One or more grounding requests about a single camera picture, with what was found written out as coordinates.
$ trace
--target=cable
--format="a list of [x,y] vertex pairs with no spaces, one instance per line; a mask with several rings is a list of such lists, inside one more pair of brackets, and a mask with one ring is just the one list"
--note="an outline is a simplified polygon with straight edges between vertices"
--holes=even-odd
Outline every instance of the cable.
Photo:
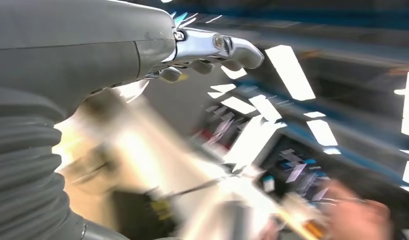
[[171,194],[171,195],[167,196],[167,198],[173,199],[173,198],[180,197],[180,196],[183,196],[183,195],[186,195],[186,194],[190,194],[190,193],[193,193],[193,192],[196,192],[196,191],[199,191],[199,190],[207,189],[207,188],[215,186],[215,185],[219,184],[220,182],[226,180],[227,178],[231,178],[231,177],[238,177],[238,175],[231,174],[231,175],[227,175],[227,176],[218,177],[218,178],[212,179],[210,181],[207,181],[205,183],[202,183],[202,184],[200,184],[198,186],[189,188],[187,190]]

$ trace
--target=wire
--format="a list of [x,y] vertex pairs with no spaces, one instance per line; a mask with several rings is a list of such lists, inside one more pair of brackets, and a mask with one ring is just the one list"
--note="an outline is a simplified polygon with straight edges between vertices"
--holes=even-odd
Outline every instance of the wire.
[[171,194],[171,195],[167,196],[167,198],[173,199],[173,198],[177,198],[177,197],[180,197],[180,196],[183,196],[183,195],[186,195],[186,194],[190,194],[190,193],[193,193],[193,192],[196,192],[196,191],[199,191],[199,190],[207,189],[207,188],[215,186],[215,185],[219,184],[220,182],[222,182],[222,181],[224,181],[224,180],[226,180],[228,178],[231,178],[231,177],[238,177],[238,175],[231,174],[231,175],[227,175],[227,176],[218,177],[218,178],[212,179],[210,181],[207,181],[205,183],[202,183],[202,184],[200,184],[198,186],[189,188],[187,190]]

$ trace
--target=ceiling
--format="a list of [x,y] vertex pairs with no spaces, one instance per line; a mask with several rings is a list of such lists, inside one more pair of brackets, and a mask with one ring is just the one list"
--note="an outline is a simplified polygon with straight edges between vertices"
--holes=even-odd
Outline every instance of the ceiling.
[[[402,159],[397,152],[409,150],[409,134],[401,132],[405,96],[395,91],[405,89],[408,79],[409,0],[349,0],[340,2],[341,6],[338,1],[327,0],[131,2],[170,13],[177,11],[176,16],[187,12],[187,19],[195,18],[189,27],[245,38],[264,53],[279,45],[291,46],[314,98],[295,99],[266,53],[262,66],[246,69],[247,74],[235,81],[259,86],[268,96],[291,101],[300,111],[324,113],[339,144],[367,158],[378,159],[396,172],[404,171],[409,155],[403,154],[402,157],[407,157]],[[190,75],[191,85],[182,82],[169,92],[156,83],[145,91],[172,125],[184,128],[181,130],[184,134],[194,126],[189,117],[193,111],[187,109],[196,109],[194,113],[198,115],[201,111],[198,109],[206,106],[205,95],[210,86],[229,80],[220,69],[211,77]],[[174,91],[178,91],[176,97],[172,96]],[[279,111],[284,118],[295,118],[292,111]],[[296,122],[309,131],[306,124],[309,119],[303,118],[303,112],[300,115]],[[347,129],[357,135],[347,133]],[[356,136],[371,139],[359,141]],[[394,147],[380,148],[381,145],[369,144],[371,141]]]

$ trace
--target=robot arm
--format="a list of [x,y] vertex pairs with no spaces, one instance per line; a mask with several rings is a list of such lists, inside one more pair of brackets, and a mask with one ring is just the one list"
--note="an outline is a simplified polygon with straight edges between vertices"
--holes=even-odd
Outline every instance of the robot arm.
[[165,11],[115,0],[0,0],[0,240],[124,240],[73,213],[54,170],[61,133],[90,94],[175,68],[256,68],[249,42],[176,29]]

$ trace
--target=robotic hand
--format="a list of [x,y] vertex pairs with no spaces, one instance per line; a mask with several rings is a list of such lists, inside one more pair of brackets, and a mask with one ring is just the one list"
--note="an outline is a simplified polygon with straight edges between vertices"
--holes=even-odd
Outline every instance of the robotic hand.
[[126,240],[71,211],[54,124],[91,93],[178,80],[213,63],[256,68],[250,42],[177,29],[165,11],[117,0],[0,0],[0,240]]
[[200,74],[208,74],[215,63],[221,63],[231,71],[239,71],[255,69],[264,60],[264,55],[249,41],[217,32],[183,28],[177,29],[174,37],[176,49],[156,66],[159,70],[149,73],[147,78],[160,77],[172,83],[182,74],[178,69],[192,68]]

